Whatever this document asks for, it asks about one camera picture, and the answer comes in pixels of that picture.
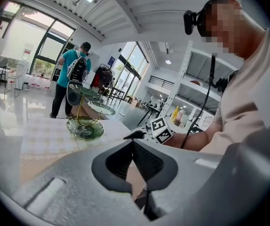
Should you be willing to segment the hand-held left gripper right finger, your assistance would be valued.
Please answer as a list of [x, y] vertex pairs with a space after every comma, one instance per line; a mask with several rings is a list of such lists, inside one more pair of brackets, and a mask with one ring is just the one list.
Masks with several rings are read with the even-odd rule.
[[159, 216], [153, 209], [155, 202], [151, 193], [165, 189], [175, 179], [178, 173], [178, 165], [172, 157], [154, 149], [139, 139], [133, 140], [132, 158], [140, 175], [146, 182], [143, 212], [148, 219], [155, 220]]

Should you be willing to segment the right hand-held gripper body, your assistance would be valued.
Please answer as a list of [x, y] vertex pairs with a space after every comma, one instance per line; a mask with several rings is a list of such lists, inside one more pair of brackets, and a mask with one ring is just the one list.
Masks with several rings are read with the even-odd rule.
[[172, 138], [172, 131], [170, 130], [167, 121], [164, 117], [158, 117], [148, 121], [144, 126], [138, 127], [144, 135], [143, 139], [159, 144], [164, 144]]

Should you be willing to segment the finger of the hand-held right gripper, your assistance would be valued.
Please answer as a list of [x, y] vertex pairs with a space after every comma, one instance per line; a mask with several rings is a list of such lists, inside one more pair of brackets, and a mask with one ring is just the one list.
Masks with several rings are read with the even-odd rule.
[[142, 130], [135, 130], [128, 133], [123, 139], [144, 139], [145, 132]]

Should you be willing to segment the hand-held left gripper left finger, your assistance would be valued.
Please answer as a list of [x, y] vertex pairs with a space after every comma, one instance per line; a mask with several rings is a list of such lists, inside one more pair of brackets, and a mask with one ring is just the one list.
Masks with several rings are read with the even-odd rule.
[[109, 191], [131, 194], [132, 186], [126, 178], [132, 153], [133, 141], [130, 139], [100, 153], [91, 165], [93, 176]]

